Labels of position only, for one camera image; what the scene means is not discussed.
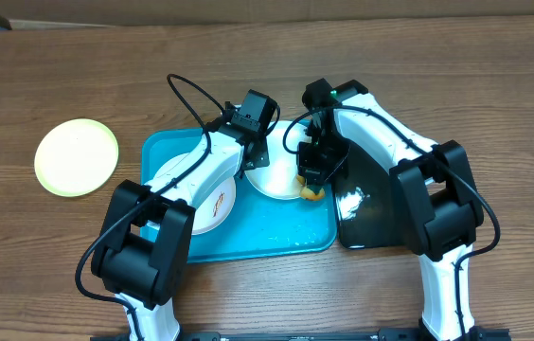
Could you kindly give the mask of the yellow green rimmed plate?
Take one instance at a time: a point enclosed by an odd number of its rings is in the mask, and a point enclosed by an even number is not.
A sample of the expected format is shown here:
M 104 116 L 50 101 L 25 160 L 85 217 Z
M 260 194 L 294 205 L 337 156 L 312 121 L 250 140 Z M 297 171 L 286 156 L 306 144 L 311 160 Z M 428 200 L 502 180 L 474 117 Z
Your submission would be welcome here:
M 47 191 L 78 197 L 100 188 L 116 169 L 119 147 L 103 123 L 77 118 L 47 133 L 34 156 L 34 170 Z

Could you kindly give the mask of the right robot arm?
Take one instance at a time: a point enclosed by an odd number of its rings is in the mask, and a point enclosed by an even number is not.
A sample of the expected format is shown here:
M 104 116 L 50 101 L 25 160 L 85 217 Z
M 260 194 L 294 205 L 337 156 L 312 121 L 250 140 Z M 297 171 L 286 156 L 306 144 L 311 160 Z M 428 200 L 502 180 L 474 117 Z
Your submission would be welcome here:
M 484 213 L 464 149 L 412 132 L 356 80 L 337 87 L 314 81 L 302 102 L 311 121 L 310 141 L 295 151 L 301 197 L 322 199 L 324 185 L 344 167 L 351 146 L 360 147 L 387 173 L 395 227 L 419 258 L 422 338 L 476 339 L 468 265 Z

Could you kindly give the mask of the yellow green scrub sponge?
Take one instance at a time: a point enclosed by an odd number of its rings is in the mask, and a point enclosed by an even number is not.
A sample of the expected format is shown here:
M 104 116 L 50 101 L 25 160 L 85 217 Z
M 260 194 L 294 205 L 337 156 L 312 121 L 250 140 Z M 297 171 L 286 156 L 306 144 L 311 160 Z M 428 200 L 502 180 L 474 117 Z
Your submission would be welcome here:
M 297 175 L 296 181 L 301 185 L 301 190 L 299 191 L 299 196 L 302 199 L 308 201 L 320 201 L 326 196 L 326 192 L 323 187 L 308 185 L 306 179 Z

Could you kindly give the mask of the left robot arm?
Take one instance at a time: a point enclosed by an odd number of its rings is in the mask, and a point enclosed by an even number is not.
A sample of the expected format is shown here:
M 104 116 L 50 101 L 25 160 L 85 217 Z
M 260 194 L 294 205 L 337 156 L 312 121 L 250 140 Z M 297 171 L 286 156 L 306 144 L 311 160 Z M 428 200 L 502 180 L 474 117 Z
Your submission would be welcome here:
M 97 300 L 123 307 L 129 340 L 176 340 L 172 298 L 187 266 L 197 208 L 224 180 L 268 165 L 266 128 L 215 120 L 181 163 L 144 185 L 125 180 L 81 263 L 103 282 Z

